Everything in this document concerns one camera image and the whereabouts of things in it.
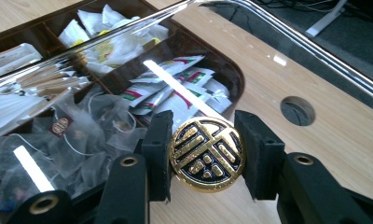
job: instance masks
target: wooden table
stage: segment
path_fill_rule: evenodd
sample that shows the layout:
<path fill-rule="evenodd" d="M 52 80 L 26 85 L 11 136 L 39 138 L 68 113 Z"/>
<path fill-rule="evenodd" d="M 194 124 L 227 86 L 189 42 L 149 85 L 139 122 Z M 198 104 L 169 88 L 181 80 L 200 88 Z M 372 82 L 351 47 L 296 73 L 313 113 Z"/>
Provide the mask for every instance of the wooden table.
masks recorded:
<path fill-rule="evenodd" d="M 0 32 L 75 2 L 0 1 Z M 163 8 L 175 1 L 149 2 Z M 315 156 L 343 187 L 373 199 L 372 109 L 207 8 L 188 8 L 173 18 L 241 68 L 246 83 L 236 109 L 261 117 L 286 143 L 287 152 Z M 286 66 L 274 62 L 275 55 L 286 60 Z M 299 127 L 284 118 L 280 103 L 288 96 L 299 96 L 312 105 L 312 125 Z M 152 203 L 151 221 L 280 223 L 276 202 L 253 202 L 242 178 L 216 194 L 198 193 L 174 178 L 172 201 Z"/>

